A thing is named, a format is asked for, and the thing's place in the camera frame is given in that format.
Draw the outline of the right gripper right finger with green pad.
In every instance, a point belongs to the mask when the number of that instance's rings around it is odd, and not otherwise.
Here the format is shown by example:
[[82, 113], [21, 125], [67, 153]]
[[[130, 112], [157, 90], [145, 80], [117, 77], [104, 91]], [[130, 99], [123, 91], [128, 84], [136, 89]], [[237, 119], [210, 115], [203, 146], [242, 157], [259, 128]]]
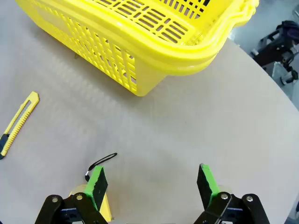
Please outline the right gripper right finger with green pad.
[[196, 224], [269, 224], [259, 197], [245, 194], [241, 198], [221, 191], [208, 165], [200, 164], [197, 186], [204, 211]]

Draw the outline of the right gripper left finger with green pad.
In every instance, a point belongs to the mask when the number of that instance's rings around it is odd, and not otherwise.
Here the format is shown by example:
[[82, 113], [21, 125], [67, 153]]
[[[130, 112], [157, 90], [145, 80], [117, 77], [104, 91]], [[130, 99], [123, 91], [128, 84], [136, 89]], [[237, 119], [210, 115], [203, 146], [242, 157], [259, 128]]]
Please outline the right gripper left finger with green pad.
[[63, 199], [59, 195], [49, 195], [36, 218], [36, 224], [107, 224], [100, 213], [108, 187], [104, 168], [97, 166], [83, 192]]

